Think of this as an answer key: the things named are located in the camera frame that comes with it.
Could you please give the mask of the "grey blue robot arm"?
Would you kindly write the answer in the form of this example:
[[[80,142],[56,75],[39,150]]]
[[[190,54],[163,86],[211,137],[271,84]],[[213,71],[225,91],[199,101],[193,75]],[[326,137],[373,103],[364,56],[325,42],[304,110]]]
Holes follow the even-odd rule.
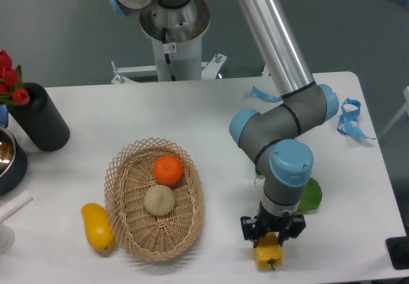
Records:
[[[339,109],[330,87],[317,84],[294,41],[278,0],[238,0],[280,95],[265,113],[246,109],[229,133],[265,178],[259,210],[242,217],[243,236],[257,246],[270,232],[279,243],[305,228],[297,214],[314,157],[297,137],[331,119]],[[203,78],[201,38],[210,23],[203,0],[108,0],[116,15],[139,14],[151,39],[159,81]]]

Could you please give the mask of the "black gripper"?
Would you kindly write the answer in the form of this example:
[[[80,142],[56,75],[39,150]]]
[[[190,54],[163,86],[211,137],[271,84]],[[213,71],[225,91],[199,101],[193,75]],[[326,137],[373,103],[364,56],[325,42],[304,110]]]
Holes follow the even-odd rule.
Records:
[[[278,233],[277,241],[282,247],[284,241],[290,238],[296,239],[306,228],[306,222],[302,214],[291,216],[288,212],[284,213],[284,217],[267,214],[255,215],[254,217],[242,216],[240,224],[244,239],[252,241],[254,249],[257,248],[259,239],[267,233]]]

